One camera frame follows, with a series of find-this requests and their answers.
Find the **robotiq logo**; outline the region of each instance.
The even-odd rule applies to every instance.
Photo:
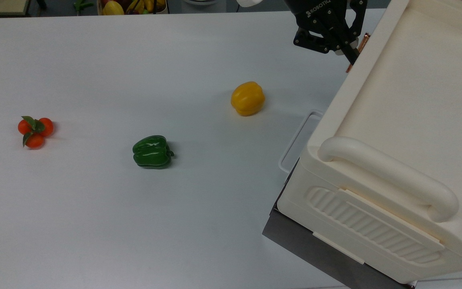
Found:
[[[311,8],[309,11],[306,11],[306,14],[308,15],[308,18],[311,17],[311,14],[313,14],[313,12],[315,12],[318,9],[324,7],[327,3],[330,3],[330,0],[324,0],[320,4],[318,4],[317,6]]]

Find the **yellow fruit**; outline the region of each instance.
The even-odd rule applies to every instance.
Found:
[[[135,5],[136,5],[135,10],[138,11],[139,14],[142,14],[145,9],[145,4],[143,0],[134,0],[128,7],[127,12],[131,11]]]
[[[242,116],[257,113],[265,103],[265,95],[261,86],[253,81],[240,84],[231,95],[231,105]]]
[[[124,15],[124,10],[119,3],[108,1],[103,8],[103,15]]]
[[[145,9],[152,13],[154,8],[154,0],[145,0]],[[163,11],[165,9],[165,0],[156,0],[156,13]]]

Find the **white storage box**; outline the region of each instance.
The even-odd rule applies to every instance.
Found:
[[[392,0],[277,206],[398,282],[462,271],[461,0]]]

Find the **container handle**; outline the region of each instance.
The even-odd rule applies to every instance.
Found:
[[[292,171],[293,168],[285,168],[283,166],[284,159],[286,159],[286,156],[288,155],[288,152],[290,152],[290,150],[292,149],[295,141],[297,140],[297,137],[299,137],[300,132],[302,131],[302,129],[304,128],[304,126],[306,125],[306,123],[308,122],[310,117],[313,116],[313,115],[315,115],[315,116],[319,117],[320,119],[322,119],[324,113],[319,111],[319,110],[310,110],[310,113],[308,113],[306,118],[302,121],[299,128],[297,129],[297,132],[295,133],[295,135],[290,140],[290,144],[288,145],[288,147],[286,148],[284,153],[281,155],[281,158],[279,159],[278,166],[283,172],[286,172],[286,173],[289,174]]]
[[[330,137],[317,156],[326,163],[336,157],[350,161],[425,201],[427,214],[436,223],[449,220],[459,210],[456,195],[446,185],[357,139]]]

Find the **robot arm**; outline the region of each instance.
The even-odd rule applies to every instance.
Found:
[[[237,0],[242,7],[250,7],[261,0]],[[345,55],[351,64],[356,62],[359,51],[358,36],[361,34],[367,0],[284,0],[295,15],[299,29],[294,44],[320,53],[335,51]],[[345,21],[347,2],[356,13],[349,27]]]

